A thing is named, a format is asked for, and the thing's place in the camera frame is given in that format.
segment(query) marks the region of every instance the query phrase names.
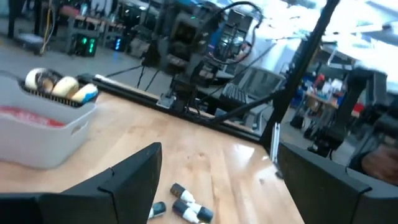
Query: white wall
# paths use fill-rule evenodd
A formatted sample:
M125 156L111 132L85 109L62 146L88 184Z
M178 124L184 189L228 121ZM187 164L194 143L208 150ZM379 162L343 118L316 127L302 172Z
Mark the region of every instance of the white wall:
M252 29L257 24L257 21L253 21L252 26L249 30L246 40L252 42ZM278 40L282 37L291 37L293 32L288 29L275 29L268 26L268 23L263 23L260 28L256 29L256 41L253 47L252 59L257 58L265 50L267 50L273 43L276 45L271 50L259 59L254 66L262 67L266 70L270 70L279 73L284 63L290 63L293 59L294 52L296 51L299 40Z

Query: cable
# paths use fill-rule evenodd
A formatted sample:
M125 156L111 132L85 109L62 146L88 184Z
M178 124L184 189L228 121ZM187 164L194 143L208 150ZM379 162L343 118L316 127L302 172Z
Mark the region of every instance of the cable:
M147 90L149 89L150 85L151 85L152 82L155 80L155 77L157 76L157 74L158 74L159 72L160 72L159 69L155 72L154 76L153 76L153 77L151 78L151 80L149 81L149 84L147 85L147 88L145 88L145 91L147 91Z
M52 27L51 27L50 34L47 36L47 34L49 33L49 28L50 28L50 15L51 15L50 13L52 13ZM44 42L43 42L43 46L40 50L40 54L44 53L45 47L49 43L50 38L54 32L54 28L55 28L55 9L53 8L52 0L49 0L49 6L47 9L47 24L46 24L45 33L44 33Z
M14 74L12 72L6 71L6 70L0 70L0 76L14 78L18 81L23 81L22 78L18 77L18 75Z
M270 105L267 105L264 109L262 109L261 110L261 118L262 119L264 119L266 122L268 122L268 118L266 118L265 116L264 116L264 111L266 110L266 109L268 109L268 108L270 108L271 106Z
M301 39L300 37L282 37L279 39L266 39L266 40L290 40L290 39ZM250 68L254 63L256 63L258 60L260 60L263 56L265 56L266 54L268 54L273 47L275 47L276 43L272 44L268 49L266 49L265 51L263 51L263 53L260 54L260 56L258 56L256 59L254 59L249 65L246 65L241 71L239 71L237 74L234 75L234 77L230 80L228 80L228 82L224 83L224 85L221 85L219 88L217 88L215 91L212 91L211 93L209 93L207 96L205 96L204 98L202 98L199 102L203 102L205 99L211 97L213 94L215 94L218 90L224 88L228 83L231 83L235 78L237 78L240 74L242 74L244 71L246 71L248 68Z
M142 65L138 65L138 66L135 66L135 67L132 67L132 68L128 68L128 69L125 69L125 70L121 70L121 71L118 71L118 72L110 73L110 74L105 75L105 77L106 78L113 77L115 75L119 75L119 74L122 74L124 72L128 72L128 71L140 68L140 67L142 67Z
M252 47L249 48L249 52L244 57L242 57L240 60L232 61L232 62L224 62L224 61L218 60L217 58L214 58L214 56L212 56L212 55L206 55L205 56L205 57L208 57L209 59L213 60L214 62L220 63L222 65L234 65L234 64L237 64L239 62L242 62L246 57L248 57L250 55L251 50L254 47L254 44L256 42L256 29L260 28L260 25L262 24L262 21L264 19L264 16L262 15L262 10L257 5L255 5L254 3L249 2L249 1L239 1L239 2L234 2L234 3L230 4L229 6L226 6L226 7L222 8L221 10L219 10L218 12L213 14L206 22L204 22L201 27L199 27L199 29L197 30L197 32L196 32L196 34L195 34L195 36L193 38L194 40L197 40L198 36L200 34L205 33L203 31L204 28L209 23L212 23L214 18L216 18L217 16L221 15L226 10L228 10L228 9L230 9L232 7L235 7L235 6L239 6L239 5L252 6L255 11L259 12L259 15L260 15L259 22L253 27L253 30L252 30L252 37L251 37L251 43L250 43L252 45Z
M145 66L142 66L141 74L139 75L138 83L137 83L136 88L139 88L139 85L141 84L141 79L144 76L144 70L145 70Z

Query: black panel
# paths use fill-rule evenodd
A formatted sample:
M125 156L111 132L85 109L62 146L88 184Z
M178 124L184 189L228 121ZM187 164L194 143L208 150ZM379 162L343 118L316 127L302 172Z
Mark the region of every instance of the black panel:
M345 167L290 144L279 146L286 186L306 224L349 224L369 186L346 175Z
M368 184L362 194L352 224L398 223L398 187L348 169L347 174Z
M60 194L0 194L0 223L146 224L161 166L157 142Z

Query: plastic container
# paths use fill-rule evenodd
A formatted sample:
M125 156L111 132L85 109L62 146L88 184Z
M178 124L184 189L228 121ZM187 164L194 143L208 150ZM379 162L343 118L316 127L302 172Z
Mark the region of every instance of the plastic container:
M79 108L25 92L19 81L0 76L0 106L12 106L65 125L59 128L26 123L0 116L0 159L37 169L62 164L86 140L95 111L94 103Z

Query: red object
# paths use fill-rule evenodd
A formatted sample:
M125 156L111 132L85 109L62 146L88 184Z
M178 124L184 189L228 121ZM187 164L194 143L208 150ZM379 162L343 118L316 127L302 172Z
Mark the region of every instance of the red object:
M45 118L41 115L31 113L29 111L20 109L20 108L15 108L11 106L0 106L0 116L12 116L14 118L17 118L21 121L25 121L28 123L35 123L35 124L40 124L43 126L48 126L48 127L53 127L53 128L59 128L63 127L65 124L50 119L50 118Z
M360 113L363 109L365 109L365 106L362 103L356 103L353 111Z
M62 6L60 12L65 16L76 17L77 15L79 15L79 10L71 6Z
M319 83L321 83L323 81L325 81L325 76L323 74L319 74L319 76L317 77L317 79L313 83L313 87L317 87L317 85L319 85Z

